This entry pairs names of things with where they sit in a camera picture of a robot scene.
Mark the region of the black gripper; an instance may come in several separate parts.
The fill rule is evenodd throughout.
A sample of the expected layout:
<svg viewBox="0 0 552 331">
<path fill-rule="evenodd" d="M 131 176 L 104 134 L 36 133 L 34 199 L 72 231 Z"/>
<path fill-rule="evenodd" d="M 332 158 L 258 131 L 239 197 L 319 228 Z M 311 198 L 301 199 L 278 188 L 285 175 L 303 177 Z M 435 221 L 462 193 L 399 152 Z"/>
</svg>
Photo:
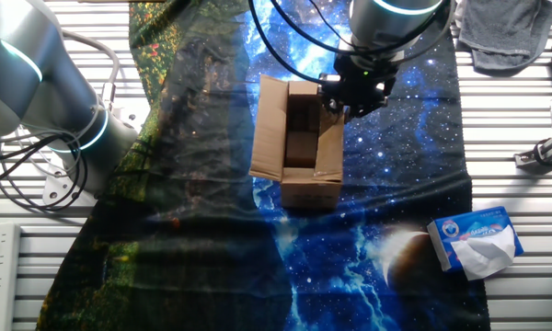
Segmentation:
<svg viewBox="0 0 552 331">
<path fill-rule="evenodd" d="M 338 74 L 319 75 L 319 95 L 332 113 L 344 113 L 345 121 L 360 119 L 388 105 L 388 96 L 396 81 L 398 66 L 388 60 L 375 60 L 366 67 L 358 65 L 350 55 L 339 55 L 334 62 Z"/>
</svg>

